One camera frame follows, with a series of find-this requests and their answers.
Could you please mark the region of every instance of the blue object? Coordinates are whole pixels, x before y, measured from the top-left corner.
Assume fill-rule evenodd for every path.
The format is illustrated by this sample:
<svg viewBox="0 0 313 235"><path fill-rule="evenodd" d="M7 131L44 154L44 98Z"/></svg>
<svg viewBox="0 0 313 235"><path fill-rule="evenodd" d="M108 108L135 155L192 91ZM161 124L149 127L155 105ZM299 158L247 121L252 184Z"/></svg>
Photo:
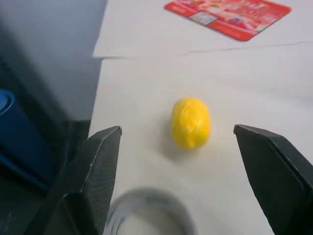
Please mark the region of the blue object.
<svg viewBox="0 0 313 235"><path fill-rule="evenodd" d="M7 90L0 90L0 149L0 162L4 165L10 165L9 168L24 177L27 175L28 180L41 187L52 185L56 159L13 93Z"/></svg>

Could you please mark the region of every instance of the yellow ball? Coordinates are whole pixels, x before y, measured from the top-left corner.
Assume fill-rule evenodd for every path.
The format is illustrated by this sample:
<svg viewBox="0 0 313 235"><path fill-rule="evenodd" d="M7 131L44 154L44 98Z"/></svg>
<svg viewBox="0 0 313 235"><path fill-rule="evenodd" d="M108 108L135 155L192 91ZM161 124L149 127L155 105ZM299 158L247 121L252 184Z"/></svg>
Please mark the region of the yellow ball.
<svg viewBox="0 0 313 235"><path fill-rule="evenodd" d="M203 145L211 133L210 114L198 98L183 98L173 107L172 136L183 149Z"/></svg>

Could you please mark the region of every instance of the white table surface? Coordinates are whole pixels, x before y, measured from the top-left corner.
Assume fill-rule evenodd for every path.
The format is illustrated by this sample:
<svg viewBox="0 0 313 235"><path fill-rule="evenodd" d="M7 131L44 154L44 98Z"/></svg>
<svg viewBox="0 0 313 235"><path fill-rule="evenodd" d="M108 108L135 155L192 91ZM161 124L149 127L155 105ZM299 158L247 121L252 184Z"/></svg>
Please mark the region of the white table surface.
<svg viewBox="0 0 313 235"><path fill-rule="evenodd" d="M291 13L248 42L239 42L164 10L170 0L109 0L94 56L162 57L219 49L312 42L311 0L276 0Z"/></svg>
<svg viewBox="0 0 313 235"><path fill-rule="evenodd" d="M123 128L113 200L136 187L156 187L187 206L200 235L273 234L233 127L281 134L313 163L312 55L313 45L304 43L104 60L89 135ZM208 143L190 153L177 150L169 136L172 107L186 96L203 99L212 121Z"/></svg>

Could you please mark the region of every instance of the white wall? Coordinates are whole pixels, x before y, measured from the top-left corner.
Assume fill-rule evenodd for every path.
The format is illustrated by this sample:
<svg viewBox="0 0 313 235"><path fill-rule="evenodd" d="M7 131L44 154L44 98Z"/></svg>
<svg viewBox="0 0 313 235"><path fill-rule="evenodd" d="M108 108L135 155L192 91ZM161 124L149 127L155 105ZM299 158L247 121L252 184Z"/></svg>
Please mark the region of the white wall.
<svg viewBox="0 0 313 235"><path fill-rule="evenodd" d="M101 61L92 52L105 5L106 0L0 1L2 30L70 119L92 114ZM18 76L32 76L23 71L21 56L6 54Z"/></svg>

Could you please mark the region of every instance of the red card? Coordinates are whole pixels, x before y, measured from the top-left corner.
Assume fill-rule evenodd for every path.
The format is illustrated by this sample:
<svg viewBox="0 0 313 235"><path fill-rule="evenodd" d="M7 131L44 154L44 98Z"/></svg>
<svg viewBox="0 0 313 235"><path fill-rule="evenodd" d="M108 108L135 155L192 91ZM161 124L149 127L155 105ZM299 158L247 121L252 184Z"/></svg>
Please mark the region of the red card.
<svg viewBox="0 0 313 235"><path fill-rule="evenodd" d="M239 41L250 40L291 12L266 0L175 0L165 9Z"/></svg>

